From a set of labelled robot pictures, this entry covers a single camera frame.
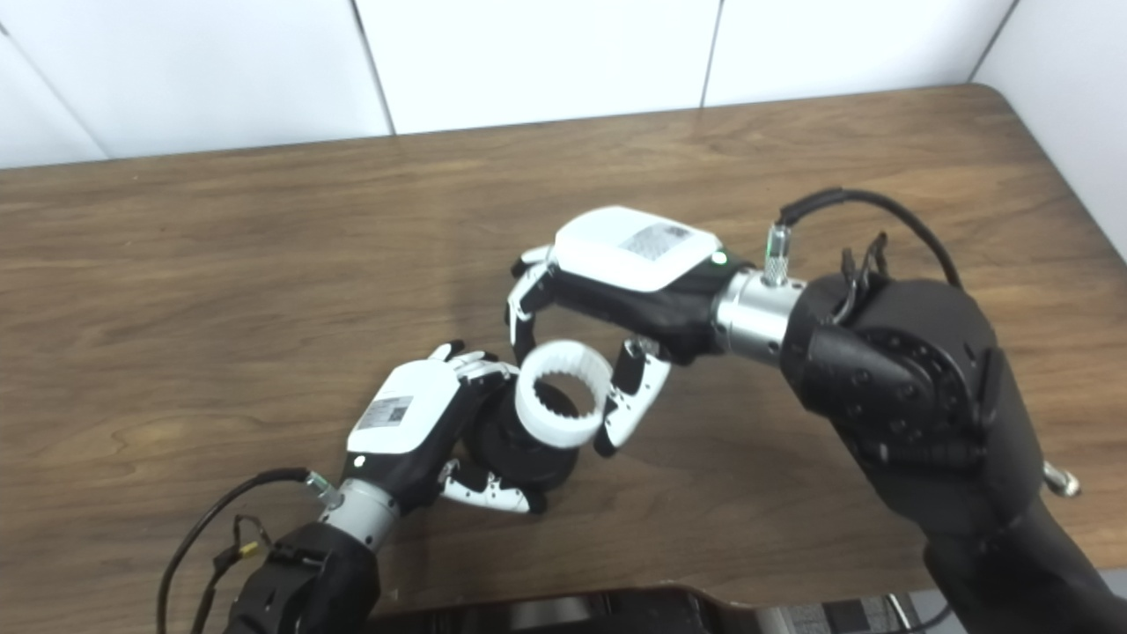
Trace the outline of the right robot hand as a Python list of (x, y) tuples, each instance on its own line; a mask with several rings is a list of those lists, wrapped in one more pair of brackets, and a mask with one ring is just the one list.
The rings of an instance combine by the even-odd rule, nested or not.
[(536, 314), (548, 306), (624, 329), (594, 437), (600, 456), (615, 456), (672, 366), (722, 351), (717, 305), (748, 266), (711, 232), (628, 206), (588, 211), (512, 265), (505, 314), (512, 352), (520, 361), (531, 352)]

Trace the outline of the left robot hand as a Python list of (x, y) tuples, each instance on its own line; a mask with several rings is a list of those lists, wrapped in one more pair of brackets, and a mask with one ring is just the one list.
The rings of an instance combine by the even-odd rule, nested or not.
[(454, 340), (397, 366), (350, 429), (344, 482), (382, 490), (400, 515), (440, 497), (514, 514), (545, 514), (545, 497), (523, 489), (455, 448), (483, 409), (520, 377), (516, 366)]

